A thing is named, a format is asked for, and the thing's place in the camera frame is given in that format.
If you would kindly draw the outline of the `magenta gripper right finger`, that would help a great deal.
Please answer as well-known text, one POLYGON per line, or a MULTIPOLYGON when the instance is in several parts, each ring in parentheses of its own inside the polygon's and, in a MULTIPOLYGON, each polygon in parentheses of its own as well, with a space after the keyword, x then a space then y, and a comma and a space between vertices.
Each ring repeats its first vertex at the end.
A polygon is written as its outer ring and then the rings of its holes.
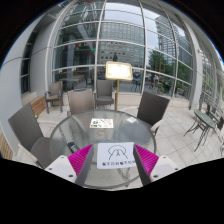
POLYGON ((133 155, 143 186, 179 170, 166 155, 157 156, 138 145, 134 145, 133 155))

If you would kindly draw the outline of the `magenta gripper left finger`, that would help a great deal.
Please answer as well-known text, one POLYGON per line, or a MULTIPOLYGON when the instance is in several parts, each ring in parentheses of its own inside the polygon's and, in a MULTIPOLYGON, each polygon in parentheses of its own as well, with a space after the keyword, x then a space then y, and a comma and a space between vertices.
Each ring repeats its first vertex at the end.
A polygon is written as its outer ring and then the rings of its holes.
POLYGON ((83 186, 92 162, 94 150, 88 145, 70 156, 60 155, 46 171, 65 180, 83 186))

